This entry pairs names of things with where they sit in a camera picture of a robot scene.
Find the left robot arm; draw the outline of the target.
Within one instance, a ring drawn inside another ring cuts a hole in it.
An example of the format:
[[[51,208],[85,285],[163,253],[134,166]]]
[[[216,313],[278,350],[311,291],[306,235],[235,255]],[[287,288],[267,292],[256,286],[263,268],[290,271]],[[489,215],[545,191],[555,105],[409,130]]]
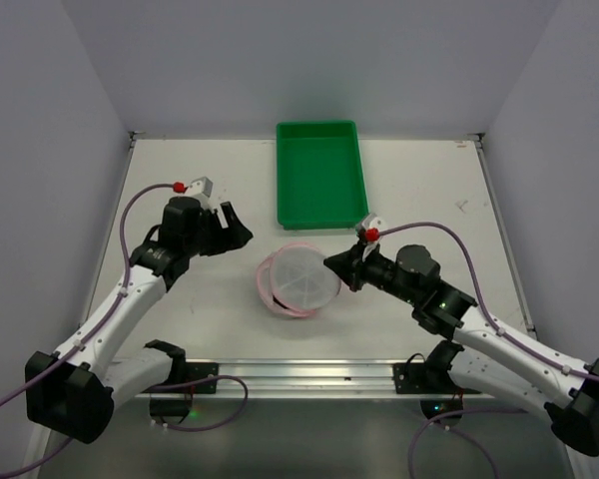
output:
[[[26,363],[28,419],[90,444],[136,395],[191,391],[210,381],[191,375],[185,350],[166,341],[151,340],[123,362],[115,356],[193,257],[241,249],[252,237],[229,202],[213,209],[195,197],[170,198],[160,223],[131,251],[118,286],[54,352],[36,352]]]

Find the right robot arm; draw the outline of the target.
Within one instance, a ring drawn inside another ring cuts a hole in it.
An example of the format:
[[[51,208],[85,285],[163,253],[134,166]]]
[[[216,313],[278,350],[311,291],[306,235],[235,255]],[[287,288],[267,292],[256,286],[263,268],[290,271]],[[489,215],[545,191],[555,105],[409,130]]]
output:
[[[441,336],[426,360],[430,378],[534,414],[570,448],[599,456],[599,358],[585,362],[487,318],[473,297],[441,278],[422,245],[388,259],[358,243],[323,263],[352,291],[369,284],[408,303],[418,325]]]

